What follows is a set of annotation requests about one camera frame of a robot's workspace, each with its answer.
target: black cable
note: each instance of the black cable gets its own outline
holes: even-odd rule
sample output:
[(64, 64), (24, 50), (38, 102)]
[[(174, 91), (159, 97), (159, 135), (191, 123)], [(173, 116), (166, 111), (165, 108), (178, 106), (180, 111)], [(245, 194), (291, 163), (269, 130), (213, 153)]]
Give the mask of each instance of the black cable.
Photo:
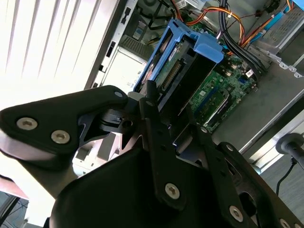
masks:
[(10, 198), (7, 199), (6, 201), (7, 205), (1, 209), (0, 225), (2, 225), (6, 220), (6, 218), (10, 216), (10, 212), (14, 209), (15, 205), (18, 203), (19, 200), (20, 200), (19, 197), (11, 197), (11, 199)]
[[(220, 7), (225, 8), (223, 6), (227, 6), (227, 0), (221, 0)], [(228, 41), (232, 47), (235, 47), (236, 49), (239, 50), (239, 52), (244, 53), (244, 55), (246, 56), (247, 61), (250, 61), (254, 65), (256, 65), (256, 67), (258, 68), (259, 71), (261, 71), (263, 73), (266, 72), (266, 69), (265, 69), (264, 65), (261, 63), (261, 61), (259, 59), (257, 59), (254, 55), (252, 55), (250, 52), (246, 51), (244, 48), (242, 48), (241, 46), (239, 46), (232, 39), (232, 37), (229, 35), (228, 28), (227, 28), (227, 25), (226, 25), (226, 17), (222, 17), (222, 19), (220, 18), (220, 25), (221, 25), (221, 30), (223, 31), (223, 33), (226, 34), (226, 36), (225, 36), (226, 37), (225, 42)]]
[(277, 196), (279, 196), (279, 191), (280, 191), (280, 184), (282, 183), (282, 181), (284, 181), (286, 179), (286, 177), (288, 177), (288, 175), (290, 174), (290, 172), (293, 170), (294, 166), (297, 164), (298, 162), (296, 161), (296, 159), (291, 158), (291, 166), (289, 168), (289, 170), (287, 171), (287, 173), (278, 181), (277, 185), (276, 185), (276, 194)]
[[(225, 6), (227, 6), (227, 0), (221, 0), (220, 7), (226, 8)], [(244, 48), (242, 48), (232, 39), (232, 37), (228, 33), (226, 25), (226, 14), (224, 12), (219, 13), (219, 25), (220, 29), (222, 30), (226, 46), (229, 48), (229, 50), (231, 50), (234, 54), (236, 54), (239, 58), (243, 59), (249, 65), (249, 67), (254, 71), (256, 79), (259, 80), (261, 74), (266, 72), (264, 65), (259, 59), (257, 59), (254, 55), (249, 53)]]
[(28, 204), (29, 204), (29, 203), (26, 203), (26, 204), (22, 205), (21, 207), (17, 208), (17, 209), (14, 210), (12, 213), (10, 213), (9, 216), (12, 215), (12, 214), (14, 214), (17, 210), (19, 210), (19, 209), (21, 209), (21, 208), (23, 208), (23, 207), (26, 208), (26, 205), (28, 205)]
[(170, 0), (170, 2), (171, 2), (172, 6), (173, 6), (173, 8), (174, 8), (174, 10), (176, 11), (176, 14), (177, 14), (179, 10), (176, 8), (173, 0)]
[(165, 29), (165, 28), (167, 28), (167, 26), (168, 26), (168, 25), (166, 24), (166, 25), (160, 25), (160, 26), (152, 27), (153, 22), (157, 19), (157, 15), (158, 15), (159, 11), (161, 10), (161, 7), (162, 7), (162, 2), (160, 1), (160, 4), (158, 5), (156, 11), (154, 12), (154, 14), (153, 14), (153, 16), (152, 16), (152, 18), (151, 18), (151, 20), (150, 20), (150, 22), (149, 22), (149, 24), (148, 24), (148, 28), (149, 28), (150, 30)]

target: motherboard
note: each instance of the motherboard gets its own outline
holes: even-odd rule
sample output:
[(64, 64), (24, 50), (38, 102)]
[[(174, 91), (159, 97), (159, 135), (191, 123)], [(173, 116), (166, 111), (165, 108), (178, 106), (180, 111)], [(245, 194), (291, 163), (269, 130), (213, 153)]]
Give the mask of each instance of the motherboard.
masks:
[[(190, 28), (202, 32), (205, 26), (198, 23)], [(196, 121), (211, 133), (215, 131), (244, 96), (257, 90), (252, 74), (240, 58), (225, 55), (190, 100)]]

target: screw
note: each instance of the screw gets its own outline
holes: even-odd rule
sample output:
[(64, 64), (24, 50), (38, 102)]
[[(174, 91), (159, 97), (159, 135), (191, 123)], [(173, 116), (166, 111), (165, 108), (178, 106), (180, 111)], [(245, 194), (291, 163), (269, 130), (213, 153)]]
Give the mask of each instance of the screw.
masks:
[(232, 217), (238, 221), (238, 222), (243, 222), (244, 218), (243, 218), (243, 215), (242, 215), (242, 212), (235, 206), (230, 206), (229, 207), (229, 211), (230, 211), (230, 214), (232, 215)]
[(172, 199), (177, 200), (180, 197), (179, 189), (172, 183), (166, 184), (165, 191)]
[(290, 228), (290, 225), (282, 218), (280, 219), (280, 223), (283, 228)]
[(38, 126), (38, 123), (36, 120), (29, 118), (29, 117), (23, 117), (21, 119), (18, 119), (17, 121), (18, 128), (22, 130), (33, 130)]
[(150, 102), (150, 101), (146, 101), (146, 103), (150, 106), (153, 106), (152, 102)]
[(204, 133), (208, 133), (208, 131), (207, 131), (207, 129), (206, 129), (206, 128), (201, 127), (200, 129), (201, 129), (201, 131), (202, 131), (202, 132), (204, 132)]
[(70, 141), (70, 135), (62, 130), (54, 131), (51, 135), (51, 138), (58, 144), (66, 144)]
[(121, 94), (121, 93), (119, 93), (119, 92), (115, 92), (114, 93), (116, 96), (118, 96), (118, 97), (123, 97), (123, 95)]
[(227, 144), (226, 147), (228, 148), (228, 150), (233, 151), (232, 146), (230, 146), (230, 145)]

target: black metal bracket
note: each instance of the black metal bracket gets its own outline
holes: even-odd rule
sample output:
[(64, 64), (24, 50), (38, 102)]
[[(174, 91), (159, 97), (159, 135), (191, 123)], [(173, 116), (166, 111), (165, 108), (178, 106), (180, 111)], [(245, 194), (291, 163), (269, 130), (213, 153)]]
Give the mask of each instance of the black metal bracket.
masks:
[[(147, 96), (153, 99), (155, 90), (155, 83), (150, 82)], [(22, 117), (34, 119), (37, 127), (20, 129), (17, 123)], [(136, 101), (114, 86), (103, 86), (5, 109), (0, 112), (0, 127), (7, 135), (6, 143), (0, 144), (1, 151), (51, 170), (69, 165), (85, 143), (110, 132), (122, 133), (122, 153), (137, 147), (149, 153), (156, 199), (176, 210), (185, 207), (185, 194), (174, 199), (165, 190), (166, 184), (174, 183), (184, 192), (183, 181), (174, 167), (176, 158), (169, 130), (161, 123), (157, 105), (151, 99)], [(70, 140), (54, 142), (51, 135), (57, 130), (65, 131)]]

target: cable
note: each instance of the cable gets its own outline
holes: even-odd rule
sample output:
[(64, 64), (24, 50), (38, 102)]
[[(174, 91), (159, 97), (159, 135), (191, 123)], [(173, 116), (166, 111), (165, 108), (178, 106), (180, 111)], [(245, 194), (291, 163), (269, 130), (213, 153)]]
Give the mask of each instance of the cable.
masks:
[[(224, 8), (227, 4), (227, 0), (221, 0), (220, 1), (220, 7)], [(244, 60), (249, 67), (254, 71), (256, 79), (259, 80), (261, 77), (261, 74), (266, 72), (266, 69), (264, 65), (261, 63), (257, 57), (255, 57), (253, 54), (239, 46), (229, 35), (227, 26), (226, 26), (226, 17), (224, 12), (219, 13), (219, 25), (220, 29), (222, 30), (222, 35), (225, 41), (226, 46), (230, 51), (232, 51), (234, 54), (236, 54), (239, 58)]]
[(176, 6), (174, 0), (170, 0), (170, 2), (172, 3), (172, 5), (173, 5), (173, 7), (174, 7), (174, 9), (175, 9), (175, 11), (176, 11), (177, 19), (179, 19), (179, 20), (181, 20), (182, 22), (184, 22), (183, 19), (181, 18), (180, 11), (179, 11), (179, 9), (177, 8), (177, 6)]
[(289, 7), (289, 10), (287, 11), (287, 13), (288, 13), (294, 8), (294, 1), (293, 0), (287, 0), (287, 5)]
[(278, 181), (277, 185), (276, 185), (276, 194), (277, 196), (279, 196), (279, 191), (280, 191), (280, 184), (282, 183), (282, 181), (284, 181), (286, 179), (286, 177), (290, 174), (290, 172), (293, 170), (294, 166), (297, 164), (298, 162), (296, 161), (296, 159), (294, 159), (293, 157), (291, 158), (291, 166), (289, 168), (289, 170), (287, 171), (287, 173)]
[[(252, 16), (255, 16), (255, 15), (256, 15), (256, 13), (255, 13), (255, 14), (250, 14), (250, 15), (245, 15), (245, 16), (240, 17), (240, 19), (247, 18), (247, 17), (252, 17)], [(233, 22), (231, 23), (231, 25), (228, 26), (227, 29), (229, 29), (229, 28), (230, 28), (234, 23), (236, 23), (236, 22), (237, 22), (237, 20), (233, 21)]]
[(14, 214), (17, 210), (19, 210), (20, 208), (25, 207), (26, 205), (28, 205), (29, 203), (27, 202), (26, 204), (22, 205), (21, 207), (17, 208), (16, 210), (14, 210), (12, 213), (10, 213), (8, 216)]
[(157, 19), (157, 15), (158, 15), (159, 11), (161, 10), (161, 7), (162, 7), (162, 1), (159, 1), (159, 2), (160, 2), (160, 4), (158, 5), (156, 11), (155, 11), (154, 14), (152, 15), (152, 18), (151, 18), (151, 20), (150, 20), (150, 22), (149, 22), (149, 24), (148, 24), (148, 28), (149, 28), (150, 30), (165, 29), (165, 28), (167, 28), (167, 26), (168, 26), (168, 25), (166, 24), (166, 25), (160, 25), (160, 26), (152, 27), (152, 24), (153, 24), (153, 22)]
[(219, 7), (208, 7), (208, 8), (203, 9), (203, 10), (204, 10), (204, 12), (197, 19), (195, 19), (193, 21), (190, 21), (190, 22), (187, 22), (186, 24), (188, 26), (192, 26), (192, 25), (195, 25), (195, 24), (199, 23), (204, 18), (204, 16), (206, 15), (207, 12), (222, 11), (222, 12), (228, 14), (229, 16), (233, 16), (239, 22), (239, 24), (240, 24), (240, 39), (242, 39), (244, 37), (244, 34), (245, 34), (244, 26), (243, 26), (240, 18), (236, 14), (232, 13), (229, 10), (226, 10), (225, 8), (219, 8)]

